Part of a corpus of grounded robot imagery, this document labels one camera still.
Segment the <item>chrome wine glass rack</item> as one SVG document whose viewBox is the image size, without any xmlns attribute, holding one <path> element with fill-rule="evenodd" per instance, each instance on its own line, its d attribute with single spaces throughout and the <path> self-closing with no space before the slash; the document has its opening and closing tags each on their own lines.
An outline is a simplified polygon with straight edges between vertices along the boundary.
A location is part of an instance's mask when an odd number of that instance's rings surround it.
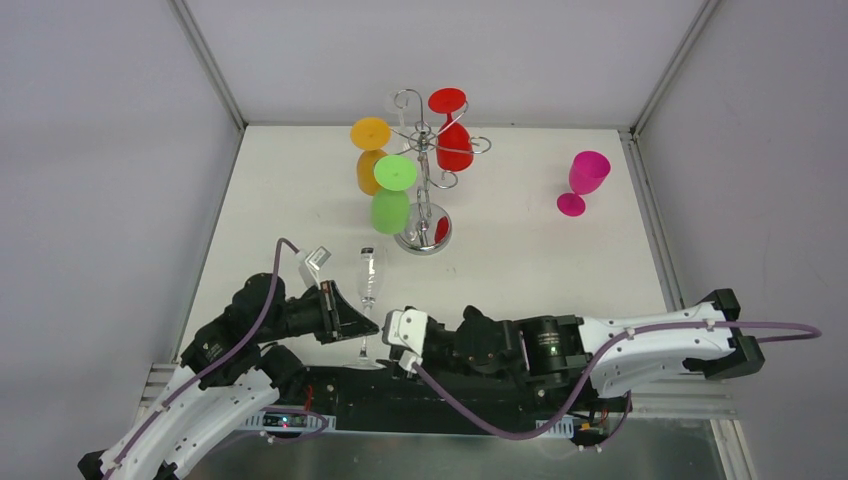
<svg viewBox="0 0 848 480">
<path fill-rule="evenodd" d="M 448 212 L 432 199 L 431 191 L 450 190 L 459 183 L 457 173 L 441 169 L 437 163 L 436 148 L 439 129 L 445 123 L 446 116 L 431 111 L 428 99 L 414 89 L 406 90 L 409 95 L 409 108 L 406 112 L 407 129 L 392 131 L 402 138 L 401 152 L 415 156 L 419 165 L 420 180 L 417 182 L 415 201 L 410 210 L 405 230 L 395 235 L 397 244 L 406 252 L 424 256 L 433 255 L 445 249 L 451 240 L 453 222 Z M 469 103 L 456 112 L 454 117 L 460 123 L 468 112 Z M 492 142 L 483 136 L 470 134 L 471 152 L 474 159 L 488 152 Z"/>
</svg>

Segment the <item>green plastic wine glass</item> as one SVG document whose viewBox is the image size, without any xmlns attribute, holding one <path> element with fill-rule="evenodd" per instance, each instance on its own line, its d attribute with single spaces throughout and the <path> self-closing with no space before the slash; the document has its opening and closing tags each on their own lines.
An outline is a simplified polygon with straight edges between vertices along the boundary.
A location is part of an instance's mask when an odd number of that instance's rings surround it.
<svg viewBox="0 0 848 480">
<path fill-rule="evenodd" d="M 388 155 L 374 167 L 378 191 L 371 201 L 371 224 L 385 235 L 401 233 L 408 222 L 410 199 L 407 191 L 417 182 L 417 169 L 406 156 Z"/>
</svg>

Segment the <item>magenta plastic wine glass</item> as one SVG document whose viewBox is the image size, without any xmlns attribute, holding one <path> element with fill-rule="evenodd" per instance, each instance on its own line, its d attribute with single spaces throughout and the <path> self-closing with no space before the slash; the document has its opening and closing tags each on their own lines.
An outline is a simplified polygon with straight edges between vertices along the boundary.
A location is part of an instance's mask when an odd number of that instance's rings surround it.
<svg viewBox="0 0 848 480">
<path fill-rule="evenodd" d="M 557 198 L 556 206 L 560 213 L 569 217 L 579 217 L 586 211 L 585 197 L 595 192 L 611 172 L 609 159 L 597 151 L 578 153 L 569 170 L 570 192 Z"/>
</svg>

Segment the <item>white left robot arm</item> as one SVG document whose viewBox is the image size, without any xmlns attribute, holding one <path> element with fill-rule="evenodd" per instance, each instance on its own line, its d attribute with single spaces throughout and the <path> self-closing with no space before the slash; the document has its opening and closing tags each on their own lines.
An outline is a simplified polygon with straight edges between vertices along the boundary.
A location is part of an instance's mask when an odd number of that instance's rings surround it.
<svg viewBox="0 0 848 480">
<path fill-rule="evenodd" d="M 306 368 L 282 340 L 312 335 L 328 344 L 378 331 L 332 280 L 289 298 L 278 276 L 253 275 L 197 331 L 140 423 L 109 449 L 85 454 L 77 467 L 86 479 L 183 479 L 259 410 L 303 396 Z"/>
</svg>

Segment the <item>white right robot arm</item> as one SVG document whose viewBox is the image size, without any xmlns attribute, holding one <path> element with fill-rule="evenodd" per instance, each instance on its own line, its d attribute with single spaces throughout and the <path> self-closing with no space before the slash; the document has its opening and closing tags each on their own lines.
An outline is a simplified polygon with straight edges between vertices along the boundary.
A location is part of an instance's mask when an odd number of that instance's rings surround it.
<svg viewBox="0 0 848 480">
<path fill-rule="evenodd" d="M 741 307 L 730 289 L 674 312 L 631 318 L 543 315 L 494 320 L 467 306 L 460 326 L 448 330 L 414 308 L 393 310 L 382 340 L 398 372 L 422 366 L 431 376 L 480 377 L 488 387 L 511 381 L 540 396 L 568 393 L 583 410 L 605 398 L 676 375 L 733 379 L 761 370 L 758 340 L 723 322 Z"/>
</svg>

